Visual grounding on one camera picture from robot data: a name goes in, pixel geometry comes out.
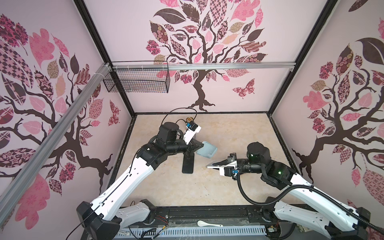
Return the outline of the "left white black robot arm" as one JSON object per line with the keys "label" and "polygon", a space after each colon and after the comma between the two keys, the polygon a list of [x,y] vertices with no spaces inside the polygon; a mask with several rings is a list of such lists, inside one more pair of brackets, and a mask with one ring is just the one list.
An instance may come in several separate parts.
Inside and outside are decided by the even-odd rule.
{"label": "left white black robot arm", "polygon": [[108,189],[92,202],[77,207],[81,226],[92,239],[112,240],[132,224],[151,224],[155,220],[157,208],[146,199],[131,207],[123,208],[122,204],[169,156],[182,153],[182,173],[194,172],[195,152],[204,146],[195,139],[201,127],[194,121],[186,123],[186,127],[183,133],[176,123],[162,124],[158,134],[138,150],[131,165]]}

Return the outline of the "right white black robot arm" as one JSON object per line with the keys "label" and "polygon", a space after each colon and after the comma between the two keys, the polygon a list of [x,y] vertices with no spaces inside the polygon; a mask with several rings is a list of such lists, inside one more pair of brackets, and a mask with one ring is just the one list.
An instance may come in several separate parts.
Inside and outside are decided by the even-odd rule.
{"label": "right white black robot arm", "polygon": [[[252,205],[271,206],[272,216],[314,230],[331,240],[366,240],[370,213],[364,208],[346,205],[319,190],[292,168],[274,161],[270,150],[259,142],[247,147],[247,157],[231,153],[227,159],[214,163],[220,175],[237,181],[243,198]],[[256,202],[245,193],[241,175],[260,174],[261,180],[281,193],[274,199]]]}

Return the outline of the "black phone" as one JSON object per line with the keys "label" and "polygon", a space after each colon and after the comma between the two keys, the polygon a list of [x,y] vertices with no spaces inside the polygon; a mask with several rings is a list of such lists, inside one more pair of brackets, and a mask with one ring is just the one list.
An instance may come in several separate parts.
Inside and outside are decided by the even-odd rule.
{"label": "black phone", "polygon": [[183,174],[192,174],[194,172],[194,163],[195,163],[195,154],[194,153],[184,153],[182,173]]}
{"label": "black phone", "polygon": [[219,169],[220,167],[225,167],[227,165],[227,161],[221,161],[217,163],[210,163],[206,165],[206,168],[208,169]]}

